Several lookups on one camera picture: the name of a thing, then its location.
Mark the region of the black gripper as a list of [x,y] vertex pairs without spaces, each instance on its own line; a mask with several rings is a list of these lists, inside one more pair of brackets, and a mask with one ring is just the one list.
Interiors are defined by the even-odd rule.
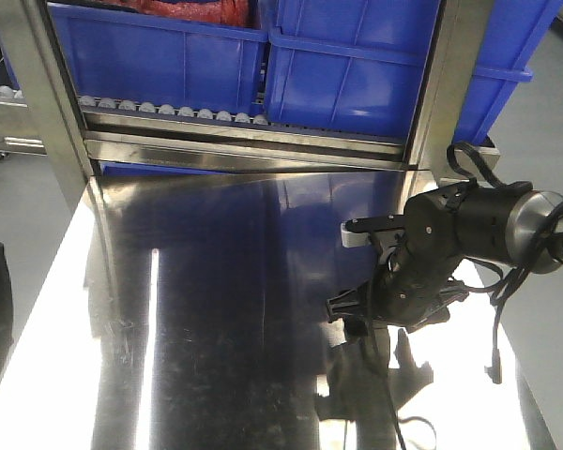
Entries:
[[349,221],[352,233],[368,234],[371,243],[381,235],[394,246],[380,255],[369,280],[326,301],[327,320],[346,325],[380,322],[413,333],[449,320],[449,305],[462,302],[468,289],[452,275],[464,259],[457,239],[457,213],[468,185],[451,185],[410,198],[403,214]]

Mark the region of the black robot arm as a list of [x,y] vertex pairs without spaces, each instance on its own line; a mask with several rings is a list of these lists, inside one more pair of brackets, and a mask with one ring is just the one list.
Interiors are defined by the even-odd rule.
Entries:
[[328,319],[373,319],[413,333],[446,322],[449,305],[473,291],[452,277],[464,259],[513,268],[491,288],[503,293],[524,274],[562,266],[563,196],[528,182],[461,182],[410,198],[400,215],[344,222],[342,243],[372,244],[380,257],[368,281],[327,300]]

